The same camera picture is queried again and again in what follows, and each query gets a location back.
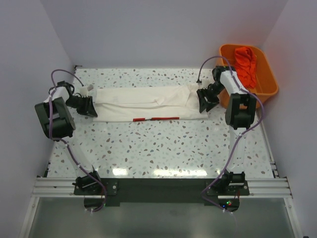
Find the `white coca-cola t shirt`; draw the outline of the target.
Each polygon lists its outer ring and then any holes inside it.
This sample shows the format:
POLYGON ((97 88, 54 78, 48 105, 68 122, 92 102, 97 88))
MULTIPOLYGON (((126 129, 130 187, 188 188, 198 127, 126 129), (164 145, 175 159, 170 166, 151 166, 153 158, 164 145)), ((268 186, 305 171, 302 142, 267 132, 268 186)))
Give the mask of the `white coca-cola t shirt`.
POLYGON ((97 90, 95 122, 132 122, 135 119, 207 119, 199 112, 195 84, 163 87, 104 88, 97 90))

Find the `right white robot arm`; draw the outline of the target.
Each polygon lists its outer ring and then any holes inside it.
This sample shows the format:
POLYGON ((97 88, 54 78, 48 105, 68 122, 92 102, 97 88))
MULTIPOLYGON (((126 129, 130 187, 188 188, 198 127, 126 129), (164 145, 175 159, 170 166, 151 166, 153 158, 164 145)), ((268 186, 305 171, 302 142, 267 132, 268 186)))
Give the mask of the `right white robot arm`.
POLYGON ((214 83, 197 90, 199 112, 209 112, 220 102, 219 94, 226 90, 229 102, 225 112, 225 122, 229 126, 229 159, 222 175, 221 190, 227 195, 238 189, 238 183, 245 180, 244 153, 246 131, 255 119, 257 99, 238 80, 236 71, 228 66, 216 66, 212 70, 214 83))

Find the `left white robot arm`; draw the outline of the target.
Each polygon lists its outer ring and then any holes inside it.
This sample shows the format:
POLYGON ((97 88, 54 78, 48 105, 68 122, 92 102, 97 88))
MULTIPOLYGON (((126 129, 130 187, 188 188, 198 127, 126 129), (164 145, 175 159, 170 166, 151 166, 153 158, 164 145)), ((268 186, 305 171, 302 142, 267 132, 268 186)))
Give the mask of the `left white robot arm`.
POLYGON ((91 194, 98 194, 103 188, 98 172, 88 161, 73 134, 76 129, 74 118, 68 108, 82 116, 96 118, 97 112, 92 96, 74 93, 74 86, 65 81, 49 90, 48 98, 35 105, 35 111, 45 136, 61 143, 65 154, 76 172, 75 185, 91 194))

